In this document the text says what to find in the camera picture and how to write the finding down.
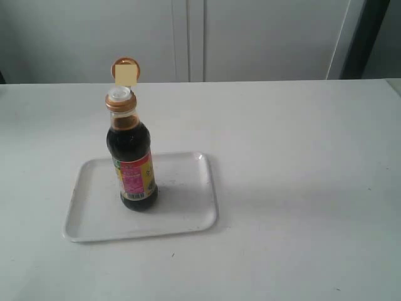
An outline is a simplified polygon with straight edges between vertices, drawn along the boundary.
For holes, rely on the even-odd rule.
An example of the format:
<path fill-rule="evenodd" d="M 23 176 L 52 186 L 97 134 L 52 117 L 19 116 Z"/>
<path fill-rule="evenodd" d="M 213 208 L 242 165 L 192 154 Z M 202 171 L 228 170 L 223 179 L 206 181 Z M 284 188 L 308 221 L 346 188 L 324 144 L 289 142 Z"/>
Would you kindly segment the dark soy sauce bottle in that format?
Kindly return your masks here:
<path fill-rule="evenodd" d="M 117 173 L 120 198 L 128 209 L 145 211 L 158 197 L 150 132 L 136 112 L 137 98 L 130 85 L 109 89 L 105 104 L 110 112 L 106 143 Z"/>

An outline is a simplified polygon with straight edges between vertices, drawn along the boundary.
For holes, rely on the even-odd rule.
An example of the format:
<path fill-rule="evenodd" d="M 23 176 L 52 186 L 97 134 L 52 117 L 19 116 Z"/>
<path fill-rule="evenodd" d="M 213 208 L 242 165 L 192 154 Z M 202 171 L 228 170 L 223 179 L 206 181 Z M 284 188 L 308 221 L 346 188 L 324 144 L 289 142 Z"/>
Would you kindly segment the white rectangular plastic tray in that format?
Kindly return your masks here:
<path fill-rule="evenodd" d="M 202 231 L 217 219 L 211 167 L 201 152 L 153 156 L 159 195 L 139 213 L 129 210 L 111 158 L 84 163 L 71 196 L 63 236 L 75 243 L 148 238 Z"/>

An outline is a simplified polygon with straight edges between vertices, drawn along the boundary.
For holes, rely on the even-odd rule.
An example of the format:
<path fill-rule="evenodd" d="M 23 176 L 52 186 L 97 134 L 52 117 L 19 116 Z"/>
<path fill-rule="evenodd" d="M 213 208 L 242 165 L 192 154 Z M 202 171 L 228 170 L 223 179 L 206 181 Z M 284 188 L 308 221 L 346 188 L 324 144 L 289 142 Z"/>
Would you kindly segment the white cabinet doors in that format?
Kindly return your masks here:
<path fill-rule="evenodd" d="M 363 1 L 2 1 L 8 83 L 338 79 Z"/>

